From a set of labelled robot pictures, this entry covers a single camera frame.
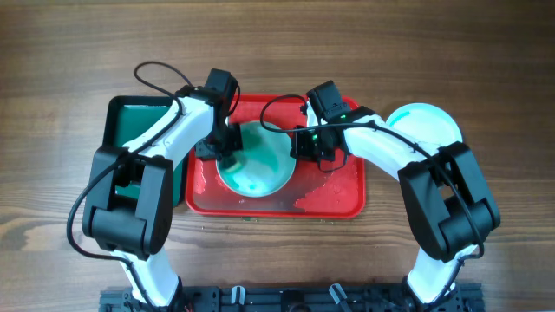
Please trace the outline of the green yellow sponge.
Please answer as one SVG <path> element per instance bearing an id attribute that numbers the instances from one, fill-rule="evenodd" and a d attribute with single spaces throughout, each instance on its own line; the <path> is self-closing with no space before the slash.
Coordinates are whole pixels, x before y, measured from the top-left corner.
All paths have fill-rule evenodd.
<path id="1" fill-rule="evenodd" d="M 246 163 L 247 160 L 242 155 L 236 156 L 232 154 L 221 159 L 218 169 L 224 174 L 231 174 L 243 170 Z"/>

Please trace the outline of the white plate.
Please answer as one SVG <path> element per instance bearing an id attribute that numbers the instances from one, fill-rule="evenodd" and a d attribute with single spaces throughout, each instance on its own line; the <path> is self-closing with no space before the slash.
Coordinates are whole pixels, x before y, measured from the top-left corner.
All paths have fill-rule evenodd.
<path id="1" fill-rule="evenodd" d="M 455 120 L 441 108 L 427 103 L 410 103 L 397 108 L 386 123 L 411 137 L 439 146 L 462 142 Z"/>
<path id="2" fill-rule="evenodd" d="M 238 195 L 249 198 L 261 198 L 279 191 L 290 180 L 296 168 L 296 160 L 290 156 L 291 138 L 287 133 L 280 133 L 280 128 L 271 132 L 263 128 L 258 121 L 250 121 L 240 126 L 243 149 L 232 154 L 242 155 L 247 163 L 243 170 L 224 174 L 216 167 L 224 185 Z"/>

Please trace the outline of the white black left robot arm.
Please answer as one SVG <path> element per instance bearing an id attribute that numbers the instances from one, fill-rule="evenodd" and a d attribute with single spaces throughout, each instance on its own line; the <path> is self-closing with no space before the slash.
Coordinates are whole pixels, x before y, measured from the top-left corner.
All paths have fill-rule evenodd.
<path id="1" fill-rule="evenodd" d="M 217 153 L 228 147 L 225 121 L 240 96 L 234 78 L 185 85 L 168 99 L 117 96 L 108 104 L 102 145 L 95 152 L 88 186 L 69 218 L 84 208 L 82 231 L 118 261 L 132 283 L 134 306 L 144 311 L 184 311 L 186 295 L 164 250 L 173 218 L 173 173 L 190 150 L 208 140 Z M 126 105 L 165 107 L 143 134 L 123 146 L 114 143 Z"/>

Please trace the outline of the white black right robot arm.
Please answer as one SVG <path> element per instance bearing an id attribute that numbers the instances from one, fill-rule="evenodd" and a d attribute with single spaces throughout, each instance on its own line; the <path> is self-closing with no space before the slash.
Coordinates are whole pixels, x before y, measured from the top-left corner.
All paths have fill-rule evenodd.
<path id="1" fill-rule="evenodd" d="M 450 301 L 461 267 L 484 255 L 486 238 L 500 226 L 500 210 L 454 119 L 427 103 L 399 107 L 386 120 L 367 107 L 300 110 L 307 124 L 293 132 L 292 156 L 315 159 L 340 148 L 397 180 L 420 246 L 408 293 L 423 310 Z"/>

